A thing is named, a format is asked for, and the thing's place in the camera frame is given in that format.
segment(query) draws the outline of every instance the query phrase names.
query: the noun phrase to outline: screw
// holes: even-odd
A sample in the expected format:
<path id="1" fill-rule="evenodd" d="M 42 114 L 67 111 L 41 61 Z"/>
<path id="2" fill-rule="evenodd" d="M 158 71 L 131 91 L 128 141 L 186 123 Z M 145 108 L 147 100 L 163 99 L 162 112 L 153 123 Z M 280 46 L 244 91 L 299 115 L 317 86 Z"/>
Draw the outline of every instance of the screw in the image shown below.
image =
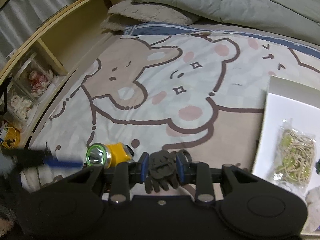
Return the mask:
<path id="1" fill-rule="evenodd" d="M 167 203 L 167 202 L 164 201 L 164 200 L 159 200 L 159 201 L 158 201 L 158 204 L 159 204 L 160 206 L 164 206 L 166 203 Z"/>
<path id="2" fill-rule="evenodd" d="M 126 201 L 127 198 L 126 198 L 126 196 L 124 196 L 122 194 L 115 194 L 115 195 L 111 196 L 110 200 L 115 203 L 122 203 L 122 202 Z"/>
<path id="3" fill-rule="evenodd" d="M 200 200 L 201 202 L 207 203 L 207 202 L 214 200 L 214 196 L 212 196 L 210 194 L 200 194 L 198 196 L 198 200 Z"/>

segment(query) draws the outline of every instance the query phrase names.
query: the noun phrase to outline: cartoon ear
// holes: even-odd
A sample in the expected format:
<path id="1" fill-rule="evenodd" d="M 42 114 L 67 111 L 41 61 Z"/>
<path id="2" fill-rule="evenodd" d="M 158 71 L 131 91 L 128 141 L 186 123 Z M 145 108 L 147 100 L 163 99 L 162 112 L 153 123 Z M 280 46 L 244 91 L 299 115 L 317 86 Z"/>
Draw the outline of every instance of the cartoon ear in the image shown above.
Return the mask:
<path id="1" fill-rule="evenodd" d="M 176 60 L 181 55 L 182 49 L 176 47 L 163 46 L 152 48 L 146 55 L 146 68 L 167 64 Z"/>
<path id="2" fill-rule="evenodd" d="M 131 87 L 122 87 L 110 94 L 112 103 L 121 110 L 138 108 L 146 101 L 148 92 L 143 85 L 134 81 Z"/>

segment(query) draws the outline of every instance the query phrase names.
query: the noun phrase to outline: plush toy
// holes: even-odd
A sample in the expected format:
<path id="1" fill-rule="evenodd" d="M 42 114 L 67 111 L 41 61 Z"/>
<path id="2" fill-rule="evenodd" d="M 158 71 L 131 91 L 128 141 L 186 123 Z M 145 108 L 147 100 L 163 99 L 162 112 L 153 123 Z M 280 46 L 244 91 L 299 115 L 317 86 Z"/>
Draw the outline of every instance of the plush toy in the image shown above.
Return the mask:
<path id="1" fill-rule="evenodd" d="M 21 119 L 27 118 L 27 113 L 32 106 L 32 101 L 30 99 L 25 99 L 23 96 L 17 95 L 13 90 L 13 96 L 10 100 L 10 105 L 13 107 L 17 116 Z"/>
<path id="2" fill-rule="evenodd" d="M 48 71 L 48 74 L 50 78 L 53 78 L 53 72 L 51 70 Z M 36 70 L 30 72 L 29 80 L 31 82 L 30 86 L 32 87 L 31 95 L 35 98 L 41 96 L 51 83 L 51 80 L 45 74 Z"/>

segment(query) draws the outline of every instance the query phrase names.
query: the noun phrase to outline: plastic bag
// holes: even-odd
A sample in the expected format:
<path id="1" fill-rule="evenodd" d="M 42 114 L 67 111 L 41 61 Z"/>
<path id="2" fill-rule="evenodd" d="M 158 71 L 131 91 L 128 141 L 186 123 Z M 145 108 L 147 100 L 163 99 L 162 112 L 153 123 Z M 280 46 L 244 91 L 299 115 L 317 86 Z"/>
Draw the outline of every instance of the plastic bag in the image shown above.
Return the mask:
<path id="1" fill-rule="evenodd" d="M 284 120 L 276 147 L 273 183 L 304 199 L 315 157 L 315 135 L 299 132 Z"/>

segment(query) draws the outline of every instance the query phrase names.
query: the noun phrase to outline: star pattern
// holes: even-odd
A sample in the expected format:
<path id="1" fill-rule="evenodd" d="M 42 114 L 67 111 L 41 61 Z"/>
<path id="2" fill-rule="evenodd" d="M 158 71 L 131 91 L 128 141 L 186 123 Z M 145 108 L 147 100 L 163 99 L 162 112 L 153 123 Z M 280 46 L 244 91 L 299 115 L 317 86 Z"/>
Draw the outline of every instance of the star pattern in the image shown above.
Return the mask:
<path id="1" fill-rule="evenodd" d="M 196 68 L 199 68 L 199 67 L 203 67 L 202 65 L 199 64 L 198 61 L 196 61 L 195 63 L 192 63 L 190 65 L 193 67 L 193 69 L 196 69 Z"/>
<path id="2" fill-rule="evenodd" d="M 183 86 L 179 86 L 178 88 L 173 88 L 172 90 L 174 90 L 174 92 L 176 92 L 176 95 L 181 94 L 183 92 L 187 92 Z"/>

